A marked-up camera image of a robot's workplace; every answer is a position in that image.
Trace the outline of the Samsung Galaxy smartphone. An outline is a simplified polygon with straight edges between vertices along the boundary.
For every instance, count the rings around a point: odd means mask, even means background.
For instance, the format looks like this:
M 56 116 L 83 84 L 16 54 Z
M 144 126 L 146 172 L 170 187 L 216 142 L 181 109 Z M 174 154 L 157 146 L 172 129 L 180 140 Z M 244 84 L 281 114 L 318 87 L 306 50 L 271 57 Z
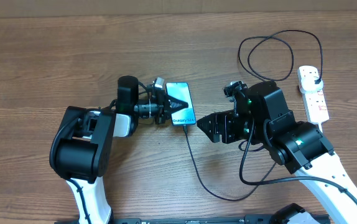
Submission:
M 188 108 L 184 110 L 183 118 L 171 118 L 174 126 L 194 125 L 196 123 L 195 112 L 193 109 L 192 97 L 189 85 L 186 82 L 170 82 L 166 84 L 167 94 L 174 98 L 186 101 Z

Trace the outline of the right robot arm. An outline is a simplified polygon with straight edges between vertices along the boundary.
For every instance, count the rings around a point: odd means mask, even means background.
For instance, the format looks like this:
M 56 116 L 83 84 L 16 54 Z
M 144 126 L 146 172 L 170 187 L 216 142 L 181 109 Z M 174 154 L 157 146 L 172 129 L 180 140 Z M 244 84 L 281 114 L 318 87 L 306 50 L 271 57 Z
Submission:
M 272 160 L 291 177 L 260 180 L 255 186 L 299 181 L 313 193 L 335 223 L 357 223 L 357 187 L 349 178 L 332 143 L 309 122 L 296 121 L 274 81 L 251 87 L 233 82 L 223 89 L 232 110 L 197 121 L 211 142 L 245 140 L 262 144 Z

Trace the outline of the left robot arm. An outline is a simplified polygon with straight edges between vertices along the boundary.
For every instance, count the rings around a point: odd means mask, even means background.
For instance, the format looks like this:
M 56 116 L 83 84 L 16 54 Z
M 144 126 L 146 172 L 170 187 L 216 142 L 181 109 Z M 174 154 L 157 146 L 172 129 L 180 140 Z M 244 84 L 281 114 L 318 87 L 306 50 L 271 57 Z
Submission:
M 118 79 L 117 98 L 104 108 L 69 106 L 53 139 L 49 163 L 70 186 L 80 216 L 76 223 L 113 223 L 104 189 L 114 138 L 132 136 L 140 119 L 155 124 L 194 124 L 189 85 L 156 78 L 144 85 L 134 76 Z

